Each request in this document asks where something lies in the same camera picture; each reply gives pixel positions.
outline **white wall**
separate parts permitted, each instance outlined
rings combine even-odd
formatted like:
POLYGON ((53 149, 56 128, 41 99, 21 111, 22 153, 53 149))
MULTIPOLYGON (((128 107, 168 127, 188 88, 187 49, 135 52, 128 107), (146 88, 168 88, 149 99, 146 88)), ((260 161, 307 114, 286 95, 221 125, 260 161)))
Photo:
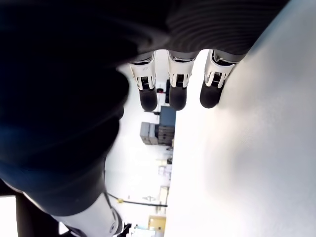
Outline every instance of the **white wall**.
MULTIPOLYGON (((166 56, 164 50, 156 53, 156 88, 160 87, 164 90, 168 79, 166 56)), ((119 198, 147 202, 143 197, 158 198, 160 186, 167 184, 164 178, 158 176, 156 163, 157 159, 166 158, 167 147, 145 145, 142 142, 140 138, 141 122, 159 123, 159 116, 146 113, 142 109, 139 91, 129 65, 121 66, 119 71, 128 78, 129 97, 124 105, 124 116, 120 120, 118 137, 106 159, 105 182, 108 192, 119 198)), ((158 95, 160 104, 164 105, 164 99, 165 94, 158 95)), ((155 213, 154 207, 118 204, 114 199, 111 202, 124 221, 129 223, 147 226, 148 215, 155 213)))

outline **black fingertip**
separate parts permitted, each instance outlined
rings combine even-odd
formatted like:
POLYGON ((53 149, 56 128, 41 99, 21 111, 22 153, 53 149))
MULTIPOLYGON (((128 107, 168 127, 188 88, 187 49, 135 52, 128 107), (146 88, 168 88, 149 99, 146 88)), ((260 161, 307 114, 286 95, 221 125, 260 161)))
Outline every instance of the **black fingertip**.
POLYGON ((182 110, 187 103, 187 88, 170 87, 169 104, 175 110, 182 110))
POLYGON ((153 111, 157 107, 156 88, 139 91, 140 103, 145 111, 153 111))
POLYGON ((199 96, 199 101, 201 102, 202 106, 210 109, 217 105, 221 98, 223 88, 224 85, 221 88, 217 88, 215 86, 209 87, 206 86, 205 82, 203 82, 201 94, 199 96))

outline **black cable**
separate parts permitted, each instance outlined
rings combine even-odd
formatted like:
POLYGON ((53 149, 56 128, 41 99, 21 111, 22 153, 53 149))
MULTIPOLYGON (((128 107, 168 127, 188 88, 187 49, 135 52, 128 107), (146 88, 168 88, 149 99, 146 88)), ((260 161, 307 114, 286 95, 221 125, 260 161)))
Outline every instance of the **black cable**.
POLYGON ((163 204, 151 204, 151 203, 144 203, 144 202, 134 202, 134 201, 125 201, 121 198, 118 198, 110 193, 108 193, 109 196, 115 198, 116 200, 119 200, 121 203, 131 203, 131 204, 137 204, 137 205, 145 205, 145 206, 160 206, 160 207, 168 207, 168 205, 163 205, 163 204))

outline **white table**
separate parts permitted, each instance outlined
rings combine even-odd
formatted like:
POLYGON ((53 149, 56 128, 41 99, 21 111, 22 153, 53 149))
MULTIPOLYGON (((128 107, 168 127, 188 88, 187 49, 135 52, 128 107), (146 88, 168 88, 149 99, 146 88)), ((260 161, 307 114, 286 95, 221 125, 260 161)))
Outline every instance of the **white table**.
POLYGON ((206 52, 178 112, 165 237, 316 236, 316 2, 293 0, 199 104, 206 52))

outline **robotic hand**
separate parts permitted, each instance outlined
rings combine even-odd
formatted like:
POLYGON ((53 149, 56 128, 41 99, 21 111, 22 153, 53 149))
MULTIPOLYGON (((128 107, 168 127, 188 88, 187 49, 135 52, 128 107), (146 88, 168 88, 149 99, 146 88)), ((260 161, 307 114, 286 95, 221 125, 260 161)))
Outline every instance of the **robotic hand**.
MULTIPOLYGON (((171 86, 169 102, 175 110, 182 110, 186 105, 189 78, 198 53, 169 51, 168 61, 171 86)), ((149 58, 147 58, 148 54, 140 55, 138 56, 138 61, 130 63, 134 79, 139 88, 141 105, 145 111, 152 111, 157 106, 155 53, 150 55, 149 58)), ((218 104, 225 80, 244 56, 236 57, 229 53, 209 50, 200 94, 200 102, 205 108, 213 108, 218 104)))
POLYGON ((225 80, 288 0, 4 1, 0 3, 0 178, 77 236, 122 231, 105 158, 128 94, 157 106, 155 51, 169 51, 170 104, 184 108, 194 60, 209 52, 200 94, 214 107, 225 80))

